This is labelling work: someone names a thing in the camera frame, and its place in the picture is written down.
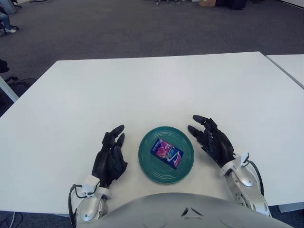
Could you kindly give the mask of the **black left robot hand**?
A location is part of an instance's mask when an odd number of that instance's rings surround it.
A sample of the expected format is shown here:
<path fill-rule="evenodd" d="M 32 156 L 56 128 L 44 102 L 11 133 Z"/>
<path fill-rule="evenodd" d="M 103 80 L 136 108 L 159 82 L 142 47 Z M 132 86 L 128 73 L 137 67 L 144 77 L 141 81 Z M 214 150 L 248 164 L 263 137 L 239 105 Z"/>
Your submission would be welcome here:
<path fill-rule="evenodd" d="M 102 148 L 97 153 L 92 169 L 92 175 L 100 180 L 100 187 L 109 188 L 112 181 L 119 179 L 125 172 L 128 163 L 122 154 L 125 140 L 124 125 L 106 132 L 102 140 Z"/>

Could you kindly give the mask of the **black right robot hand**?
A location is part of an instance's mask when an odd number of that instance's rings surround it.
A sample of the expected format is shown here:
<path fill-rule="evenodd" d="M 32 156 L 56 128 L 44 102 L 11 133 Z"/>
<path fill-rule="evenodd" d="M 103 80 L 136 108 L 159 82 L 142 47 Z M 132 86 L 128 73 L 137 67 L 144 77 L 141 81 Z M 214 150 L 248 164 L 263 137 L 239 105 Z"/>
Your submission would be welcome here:
<path fill-rule="evenodd" d="M 205 130 L 199 131 L 188 125 L 189 132 L 202 145 L 202 149 L 222 168 L 226 163 L 234 160 L 234 148 L 228 137 L 218 129 L 217 124 L 211 119 L 200 115 L 193 115 L 196 122 L 203 125 Z"/>

